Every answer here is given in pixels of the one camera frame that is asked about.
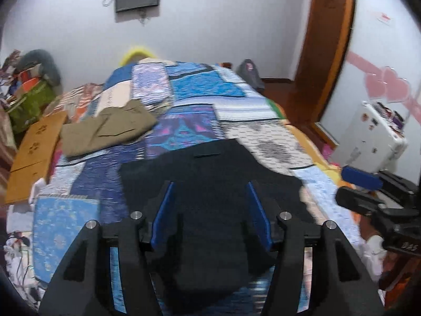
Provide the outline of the folded khaki pants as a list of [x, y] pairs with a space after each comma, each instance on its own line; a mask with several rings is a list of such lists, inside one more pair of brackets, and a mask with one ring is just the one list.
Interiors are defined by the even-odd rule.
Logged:
[[107, 107], [98, 116], [61, 129], [62, 152], [74, 157], [137, 139], [157, 124], [157, 118], [138, 100], [123, 107]]

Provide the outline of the grey backpack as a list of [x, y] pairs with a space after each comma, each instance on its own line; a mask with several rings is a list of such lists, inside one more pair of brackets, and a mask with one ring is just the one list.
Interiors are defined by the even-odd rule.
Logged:
[[236, 69], [237, 75], [259, 93], [264, 92], [265, 84], [251, 59], [245, 59]]

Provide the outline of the colourful patchwork bed quilt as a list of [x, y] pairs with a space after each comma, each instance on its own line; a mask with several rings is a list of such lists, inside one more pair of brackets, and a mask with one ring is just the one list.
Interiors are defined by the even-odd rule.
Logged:
[[[150, 265], [156, 252], [151, 226], [164, 187], [145, 210], [130, 211], [119, 175], [124, 163], [234, 139], [276, 173], [298, 178], [296, 170], [315, 165], [316, 149], [302, 146], [265, 98], [226, 68], [131, 64], [115, 70], [103, 89], [120, 83], [158, 122], [137, 139], [66, 156], [83, 167], [70, 195], [38, 197], [33, 264], [47, 284], [40, 315], [179, 315], [166, 307]], [[314, 218], [313, 205], [304, 202], [313, 221], [303, 221], [251, 183], [270, 221], [273, 245], [264, 250], [274, 256], [273, 266], [233, 294], [182, 315], [298, 315], [304, 286], [310, 286], [307, 315], [381, 314], [376, 287], [340, 227]]]

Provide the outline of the wooden door frame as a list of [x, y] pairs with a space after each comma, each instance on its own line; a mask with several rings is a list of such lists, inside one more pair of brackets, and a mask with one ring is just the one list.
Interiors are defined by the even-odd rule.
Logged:
[[354, 12], [355, 0], [311, 0], [294, 98], [299, 124], [322, 136], [320, 120], [345, 60]]

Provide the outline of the black pants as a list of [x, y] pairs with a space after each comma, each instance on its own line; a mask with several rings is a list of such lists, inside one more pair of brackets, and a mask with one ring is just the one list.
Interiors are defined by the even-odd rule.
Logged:
[[273, 266], [252, 224], [249, 182], [294, 216], [313, 221], [300, 199], [302, 181], [261, 165], [234, 139], [124, 163], [119, 175], [132, 212], [145, 210], [166, 182], [173, 184], [150, 265], [166, 307], [179, 315], [212, 305]]

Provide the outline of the yellow pillow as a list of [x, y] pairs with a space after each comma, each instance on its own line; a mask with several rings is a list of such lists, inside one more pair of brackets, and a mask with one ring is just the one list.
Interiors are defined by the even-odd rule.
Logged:
[[122, 59], [119, 62], [119, 65], [126, 66], [130, 63], [137, 63], [145, 58], [156, 58], [156, 55], [144, 46], [132, 46], [123, 55]]

